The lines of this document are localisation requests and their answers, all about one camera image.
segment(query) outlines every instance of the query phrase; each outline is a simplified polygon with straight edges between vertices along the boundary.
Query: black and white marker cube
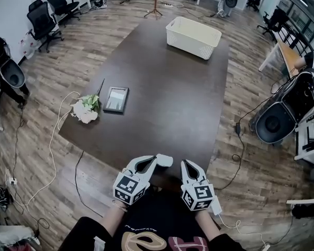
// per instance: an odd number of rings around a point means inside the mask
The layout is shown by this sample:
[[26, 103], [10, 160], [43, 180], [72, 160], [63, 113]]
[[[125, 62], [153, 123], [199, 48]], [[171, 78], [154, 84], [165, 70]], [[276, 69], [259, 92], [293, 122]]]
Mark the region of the black and white marker cube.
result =
[[212, 184], [182, 185], [182, 191], [182, 199], [191, 211], [209, 208], [215, 197]]
[[135, 176], [119, 173], [113, 185], [113, 196], [126, 204], [132, 205], [144, 195], [149, 186], [149, 182], [142, 182]]

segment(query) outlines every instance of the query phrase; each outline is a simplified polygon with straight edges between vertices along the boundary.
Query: plug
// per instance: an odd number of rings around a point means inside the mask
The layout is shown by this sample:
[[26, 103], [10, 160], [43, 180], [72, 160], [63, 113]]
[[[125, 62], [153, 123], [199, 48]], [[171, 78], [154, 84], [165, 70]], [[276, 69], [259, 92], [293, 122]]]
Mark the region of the plug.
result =
[[217, 196], [214, 197], [213, 202], [210, 205], [211, 209], [213, 210], [214, 215], [218, 215], [222, 212], [222, 208]]
[[241, 124], [239, 122], [237, 122], [235, 125], [235, 132], [237, 135], [240, 135], [241, 133]]
[[267, 245], [264, 247], [263, 251], [267, 251], [269, 248], [270, 248], [270, 245], [267, 244]]
[[9, 183], [12, 185], [17, 185], [17, 179], [16, 178], [9, 178]]

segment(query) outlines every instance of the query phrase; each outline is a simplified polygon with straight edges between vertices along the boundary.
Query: black cable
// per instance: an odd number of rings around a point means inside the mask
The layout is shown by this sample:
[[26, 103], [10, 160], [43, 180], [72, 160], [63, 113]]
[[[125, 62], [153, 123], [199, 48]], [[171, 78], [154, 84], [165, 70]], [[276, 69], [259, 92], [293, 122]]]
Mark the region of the black cable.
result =
[[[15, 188], [15, 186], [14, 186], [13, 184], [12, 184], [12, 187], [13, 187], [13, 189], [15, 190], [14, 202], [16, 202], [17, 189]], [[24, 213], [24, 211], [25, 211], [24, 208], [21, 206], [21, 208], [22, 208], [22, 213], [20, 213], [20, 211], [18, 211], [17, 208], [16, 208], [16, 206], [14, 205], [14, 202], [13, 202], [13, 206], [14, 206], [14, 208], [16, 209], [16, 211], [19, 212], [19, 214], [23, 215], [23, 213]]]
[[292, 77], [289, 81], [287, 81], [285, 84], [283, 84], [275, 93], [273, 93], [273, 95], [272, 95], [271, 97], [265, 99], [264, 101], [262, 101], [261, 103], [259, 103], [256, 108], [254, 108], [254, 109], [252, 109], [251, 111], [247, 112], [247, 113], [246, 113], [244, 116], [242, 116], [242, 117], [239, 119], [239, 121], [236, 123], [235, 131], [236, 131], [236, 134], [237, 134], [237, 136], [239, 137], [239, 139], [240, 139], [240, 141], [241, 141], [241, 143], [242, 143], [242, 154], [241, 154], [241, 156], [239, 156], [238, 154], [233, 154], [233, 155], [231, 156], [231, 158], [232, 158], [235, 162], [237, 161], [237, 160], [235, 159], [235, 157], [236, 157], [237, 159], [239, 159], [240, 165], [239, 165], [239, 168], [237, 169], [237, 171], [236, 171], [234, 177], [231, 179], [231, 181], [229, 181], [229, 183], [228, 183], [227, 185], [225, 185], [223, 188], [215, 188], [215, 190], [223, 190], [223, 189], [226, 189], [226, 188], [234, 181], [234, 179], [236, 178], [238, 172], [239, 172], [240, 169], [241, 169], [243, 154], [244, 154], [244, 150], [245, 150], [244, 143], [243, 143], [243, 141], [242, 141], [242, 139], [241, 139], [241, 136], [240, 136], [240, 133], [241, 133], [241, 123], [240, 123], [240, 122], [241, 122], [241, 120], [242, 120], [245, 116], [247, 116], [248, 114], [250, 114], [250, 113], [252, 113], [253, 111], [255, 111], [255, 110], [256, 110], [260, 105], [262, 105], [264, 102], [266, 102], [267, 100], [269, 100], [270, 98], [272, 98], [274, 95], [276, 95], [286, 84], [288, 84], [289, 82], [291, 82], [295, 77], [296, 77], [296, 75], [293, 76], [293, 77]]
[[[20, 202], [22, 202], [23, 200], [22, 200], [20, 194], [17, 192], [17, 189], [15, 188], [14, 185], [12, 185], [12, 187], [13, 187], [14, 190], [15, 190], [15, 195], [14, 195], [14, 200], [15, 200], [15, 202], [16, 202], [16, 195], [20, 198]], [[48, 228], [50, 228], [50, 224], [49, 224], [49, 222], [48, 222], [45, 218], [39, 218], [39, 219], [37, 219], [37, 218], [35, 218], [35, 217], [29, 212], [28, 209], [27, 209], [27, 212], [28, 212], [29, 215], [37, 222], [37, 230], [36, 230], [36, 234], [37, 234], [37, 235], [35, 235], [35, 237], [38, 237], [38, 235], [39, 235], [40, 225], [41, 225], [44, 229], [46, 229], [46, 230], [47, 230]], [[45, 221], [45, 222], [47, 223], [47, 225], [44, 226], [42, 223], [40, 223], [41, 220]]]
[[82, 202], [82, 204], [83, 204], [84, 206], [86, 206], [88, 209], [90, 209], [92, 212], [96, 213], [97, 215], [99, 215], [99, 216], [101, 216], [101, 217], [103, 218], [102, 215], [100, 215], [99, 213], [95, 212], [92, 208], [88, 207], [88, 206], [84, 203], [84, 201], [83, 201], [83, 199], [82, 199], [82, 197], [81, 197], [81, 195], [80, 195], [80, 193], [79, 193], [78, 184], [77, 184], [77, 169], [78, 169], [78, 165], [79, 165], [80, 160], [82, 159], [83, 155], [84, 155], [84, 151], [83, 151], [82, 154], [80, 155], [79, 160], [78, 160], [78, 163], [77, 163], [76, 166], [75, 166], [75, 172], [74, 172], [75, 187], [76, 187], [76, 189], [77, 189], [77, 192], [78, 192], [78, 195], [79, 195], [79, 198], [80, 198], [80, 201]]
[[292, 228], [292, 224], [293, 224], [293, 218], [294, 218], [294, 216], [292, 216], [292, 219], [291, 219], [291, 224], [290, 224], [290, 226], [289, 226], [289, 228], [288, 228], [288, 230], [287, 230], [287, 232], [284, 234], [284, 236], [278, 241], [278, 242], [276, 242], [276, 243], [271, 243], [271, 242], [266, 242], [267, 244], [270, 244], [270, 246], [273, 246], [273, 245], [277, 245], [277, 244], [279, 244], [285, 237], [286, 237], [286, 235], [289, 233], [289, 231], [291, 230], [291, 228]]
[[243, 116], [239, 119], [238, 123], [240, 123], [241, 120], [242, 120], [245, 116], [247, 116], [248, 114], [252, 113], [252, 112], [253, 112], [254, 110], [256, 110], [260, 105], [262, 105], [264, 102], [266, 102], [267, 100], [271, 99], [274, 95], [276, 95], [286, 84], [288, 84], [289, 82], [291, 82], [296, 76], [297, 76], [297, 75], [293, 76], [290, 80], [288, 80], [285, 84], [283, 84], [275, 93], [271, 93], [271, 94], [272, 94], [271, 97], [269, 97], [269, 98], [267, 98], [266, 100], [262, 101], [261, 103], [259, 103], [259, 104], [257, 105], [256, 108], [252, 109], [251, 111], [249, 111], [249, 112], [247, 112], [245, 115], [243, 115]]
[[15, 167], [16, 167], [16, 163], [17, 163], [17, 141], [18, 141], [17, 133], [18, 133], [19, 128], [23, 127], [24, 124], [25, 124], [25, 121], [23, 120], [23, 108], [21, 108], [21, 115], [20, 115], [19, 126], [18, 126], [18, 128], [16, 129], [16, 131], [15, 131], [15, 136], [16, 136], [16, 141], [15, 141], [15, 163], [14, 163], [14, 167], [13, 167], [13, 179], [14, 179], [14, 180], [15, 180], [15, 178], [14, 178], [14, 172], [15, 172]]
[[234, 157], [237, 157], [237, 159], [240, 160], [239, 168], [237, 169], [237, 171], [236, 171], [234, 177], [231, 179], [231, 181], [229, 181], [229, 183], [228, 183], [227, 185], [225, 185], [223, 188], [214, 188], [214, 190], [223, 190], [223, 189], [226, 189], [226, 188], [234, 181], [234, 179], [235, 179], [236, 176], [237, 176], [237, 173], [238, 173], [238, 172], [240, 171], [240, 169], [241, 169], [242, 159], [243, 159], [243, 154], [244, 154], [245, 146], [244, 146], [243, 141], [241, 140], [240, 135], [237, 134], [237, 136], [239, 137], [239, 139], [240, 139], [240, 141], [241, 141], [241, 143], [242, 143], [242, 146], [243, 146], [243, 148], [242, 148], [242, 154], [241, 154], [241, 156], [239, 156], [238, 154], [233, 154], [233, 155], [231, 156], [231, 158], [232, 158], [235, 162], [236, 162], [237, 160], [236, 160]]

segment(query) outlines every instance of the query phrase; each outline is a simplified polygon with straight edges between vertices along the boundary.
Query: window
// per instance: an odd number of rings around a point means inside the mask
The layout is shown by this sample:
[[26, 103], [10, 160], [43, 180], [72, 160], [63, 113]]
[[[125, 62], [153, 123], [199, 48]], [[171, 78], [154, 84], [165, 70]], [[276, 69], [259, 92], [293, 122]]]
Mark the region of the window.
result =
[[291, 0], [281, 0], [278, 7], [286, 12], [293, 22], [287, 22], [290, 27], [295, 26], [311, 42], [314, 39], [314, 22], [308, 15], [300, 9], [299, 6], [294, 4]]
[[306, 27], [304, 31], [304, 36], [307, 38], [307, 40], [311, 41], [314, 38], [314, 22], [311, 21], [308, 27]]
[[302, 31], [306, 24], [310, 21], [310, 18], [304, 13], [297, 5], [293, 5], [288, 16], [292, 19], [294, 24]]
[[293, 2], [291, 0], [281, 0], [278, 7], [287, 13], [292, 7], [292, 4]]

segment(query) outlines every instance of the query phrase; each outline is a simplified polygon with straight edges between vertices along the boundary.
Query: white cable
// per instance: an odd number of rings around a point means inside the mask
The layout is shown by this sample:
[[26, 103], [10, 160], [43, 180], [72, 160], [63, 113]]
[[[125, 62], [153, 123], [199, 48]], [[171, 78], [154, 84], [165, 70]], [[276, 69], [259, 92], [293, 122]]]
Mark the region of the white cable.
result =
[[261, 236], [261, 240], [262, 240], [262, 242], [263, 242], [263, 244], [264, 244], [264, 247], [266, 247], [266, 243], [263, 241], [263, 236], [262, 236], [261, 233], [259, 233], [259, 232], [241, 233], [240, 230], [239, 230], [239, 228], [238, 228], [238, 226], [241, 224], [241, 221], [240, 221], [240, 220], [237, 220], [237, 221], [236, 221], [235, 227], [229, 227], [229, 226], [225, 225], [225, 223], [223, 222], [223, 220], [222, 220], [220, 214], [218, 214], [218, 216], [219, 216], [219, 218], [220, 218], [220, 220], [221, 220], [221, 222], [223, 223], [224, 226], [226, 226], [226, 227], [229, 228], [229, 229], [237, 229], [237, 231], [239, 232], [239, 234], [242, 234], [242, 235], [259, 234], [259, 235]]
[[55, 162], [54, 162], [53, 153], [52, 153], [52, 150], [51, 150], [51, 143], [52, 143], [52, 140], [53, 140], [53, 136], [54, 136], [54, 132], [55, 132], [55, 130], [56, 130], [56, 127], [57, 127], [58, 130], [59, 130], [59, 123], [60, 123], [60, 121], [63, 119], [63, 117], [65, 117], [66, 115], [68, 115], [69, 112], [70, 112], [70, 111], [68, 111], [66, 114], [64, 114], [64, 115], [60, 118], [62, 105], [63, 105], [64, 101], [66, 100], [66, 98], [69, 97], [69, 96], [70, 96], [71, 94], [73, 94], [73, 93], [76, 93], [76, 94], [78, 94], [78, 95], [80, 96], [80, 94], [79, 94], [78, 92], [72, 91], [71, 93], [69, 93], [69, 94], [62, 100], [61, 105], [60, 105], [60, 107], [59, 107], [59, 111], [58, 111], [57, 122], [56, 122], [56, 124], [54, 125], [53, 131], [52, 131], [51, 140], [50, 140], [50, 143], [49, 143], [49, 150], [50, 150], [50, 153], [51, 153], [51, 158], [52, 158], [52, 162], [53, 162], [53, 168], [54, 168], [54, 172], [55, 172], [55, 173], [54, 173], [54, 176], [53, 176], [53, 179], [52, 179], [48, 184], [46, 184], [43, 188], [39, 189], [39, 190], [29, 199], [29, 201], [28, 201], [26, 204], [19, 203], [19, 202], [14, 198], [15, 201], [17, 202], [17, 204], [20, 205], [21, 207], [22, 207], [22, 206], [26, 206], [26, 207], [27, 207], [28, 204], [30, 204], [30, 202], [32, 201], [32, 199], [33, 199], [41, 190], [47, 188], [51, 183], [53, 183], [54, 179], [55, 179], [56, 176], [57, 176], [57, 168], [56, 168], [56, 164], [55, 164]]

